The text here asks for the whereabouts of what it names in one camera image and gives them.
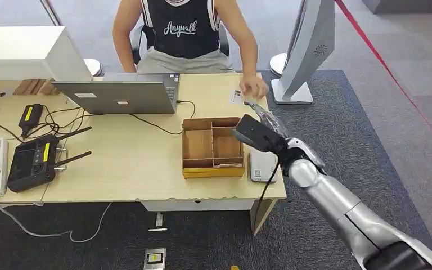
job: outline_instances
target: man's hand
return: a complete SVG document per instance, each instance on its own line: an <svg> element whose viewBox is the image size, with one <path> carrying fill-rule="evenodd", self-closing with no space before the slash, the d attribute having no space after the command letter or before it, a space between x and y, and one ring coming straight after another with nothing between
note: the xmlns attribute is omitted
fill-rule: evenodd
<svg viewBox="0 0 432 270"><path fill-rule="evenodd" d="M263 98L268 89L267 84L257 75L243 75L239 86L244 95L257 99Z"/></svg>

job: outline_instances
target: wooden desk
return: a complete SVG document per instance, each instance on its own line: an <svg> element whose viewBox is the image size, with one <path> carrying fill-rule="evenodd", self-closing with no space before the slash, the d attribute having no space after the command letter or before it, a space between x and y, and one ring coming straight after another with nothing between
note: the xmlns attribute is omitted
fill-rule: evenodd
<svg viewBox="0 0 432 270"><path fill-rule="evenodd" d="M11 93L19 85L20 82L0 82L0 93L7 92L8 94L4 97L0 97L0 125L8 128L16 135L20 135L22 130L17 125L22 116L24 108L28 104L44 104L49 110L61 110L75 107L74 105L66 103L66 97L59 96L44 96L44 95L30 95L30 96L12 96ZM57 113L53 115L54 119L58 123L69 123L75 119L77 110L69 111L65 113ZM43 134L49 131L48 128L43 128L40 132L36 133L35 136ZM15 147L19 144L19 141L13 138L12 135L7 133L5 130L0 128L0 137L8 138L9 142L9 153L8 153L8 166L10 168L12 163L12 157L14 155ZM42 185L31 190L27 190L21 193L15 193L7 190L6 194L0 198L2 203L34 203L40 202L44 191L47 186Z"/></svg>
<svg viewBox="0 0 432 270"><path fill-rule="evenodd" d="M230 103L232 91L239 88L239 80L238 74L182 75L178 99L196 104L196 118L242 117L244 113L256 116L251 108ZM13 108L23 108L38 97L15 97L16 100L20 98L26 101L20 106L16 101ZM54 104L58 98L64 106L63 97L52 97L49 103L40 102ZM261 103L267 107L265 100ZM15 115L13 121L3 122L6 126L16 126L23 109L13 110L15 114L19 111L19 115ZM169 131L179 132L182 120L191 113L192 105L183 103L178 105L175 115L139 116ZM75 114L62 113L64 116L74 118ZM86 151L92 151L92 155L70 163L68 170L47 188L42 186L20 194L8 191L9 200L17 196L20 200L16 201L32 201L42 196L46 203L141 201L152 211L251 209L251 216L254 215L254 202L259 199L264 183L252 182L247 173L241 178L184 179L181 136L167 134L129 115L92 116L85 118L86 126L92 126L92 130L69 139L66 148L70 156ZM248 146L245 146L245 153L249 153ZM255 233L276 201L286 197L280 172L277 177L278 181L271 184L265 194Z"/></svg>

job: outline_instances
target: carpet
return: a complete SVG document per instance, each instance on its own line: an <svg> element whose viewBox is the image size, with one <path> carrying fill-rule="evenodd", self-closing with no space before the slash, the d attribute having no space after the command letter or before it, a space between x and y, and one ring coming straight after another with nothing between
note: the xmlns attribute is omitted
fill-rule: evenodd
<svg viewBox="0 0 432 270"><path fill-rule="evenodd" d="M274 76L263 73L270 85ZM317 71L311 105L269 107L290 132L310 144L327 171L372 210L432 249L428 233L345 74ZM167 269L358 269L334 230L297 187L285 179L287 199L262 231L250 234L248 211L172 212L169 231L148 233L151 215L140 203L113 203L100 233L74 244L67 237L36 238L0 212L0 269L142 269L145 248L167 249ZM9 209L39 233L74 229L91 236L106 204L46 204Z"/></svg>

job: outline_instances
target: black tank top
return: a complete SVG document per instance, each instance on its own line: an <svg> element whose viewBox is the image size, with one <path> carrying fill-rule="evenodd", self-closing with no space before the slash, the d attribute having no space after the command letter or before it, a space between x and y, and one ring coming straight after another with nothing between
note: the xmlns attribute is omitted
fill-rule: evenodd
<svg viewBox="0 0 432 270"><path fill-rule="evenodd" d="M193 59L219 48L219 18L213 0L142 0L145 25L155 34L154 48Z"/></svg>

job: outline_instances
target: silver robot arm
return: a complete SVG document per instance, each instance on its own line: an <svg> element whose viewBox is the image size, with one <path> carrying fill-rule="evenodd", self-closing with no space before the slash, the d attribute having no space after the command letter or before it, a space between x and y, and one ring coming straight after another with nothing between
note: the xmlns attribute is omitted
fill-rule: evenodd
<svg viewBox="0 0 432 270"><path fill-rule="evenodd" d="M381 219L327 175L323 161L303 141L288 138L286 142L285 155L290 157L282 164L285 174L307 194L362 269L432 269L430 249Z"/></svg>
<svg viewBox="0 0 432 270"><path fill-rule="evenodd" d="M262 152L278 156L282 173L310 198L364 270L429 270L432 251L381 219L337 179L325 172L317 153L290 138L282 121L259 105L245 102L260 122L244 115L233 135Z"/></svg>

